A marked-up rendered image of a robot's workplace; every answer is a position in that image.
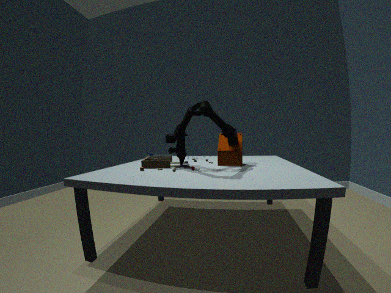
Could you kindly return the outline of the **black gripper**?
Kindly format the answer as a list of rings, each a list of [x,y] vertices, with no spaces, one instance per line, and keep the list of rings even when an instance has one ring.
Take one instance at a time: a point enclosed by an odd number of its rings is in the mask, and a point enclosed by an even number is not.
[[[177,157],[180,160],[180,165],[183,165],[184,159],[186,157],[186,151],[185,151],[185,143],[177,143]]]

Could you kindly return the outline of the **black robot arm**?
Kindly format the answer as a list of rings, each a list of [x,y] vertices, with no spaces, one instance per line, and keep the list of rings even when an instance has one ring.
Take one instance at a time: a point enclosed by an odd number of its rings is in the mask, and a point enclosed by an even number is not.
[[[199,111],[195,111],[197,109],[200,109]],[[224,123],[219,116],[213,111],[210,103],[208,101],[201,101],[199,103],[196,103],[195,105],[188,108],[185,116],[183,117],[182,121],[178,126],[176,127],[176,130],[174,131],[174,134],[166,134],[166,143],[175,143],[177,140],[177,143],[185,143],[185,136],[188,136],[185,133],[185,129],[193,115],[204,115],[207,117],[210,117],[221,129],[222,129],[222,135],[227,137],[228,145],[238,145],[238,134],[235,128],[232,126]]]

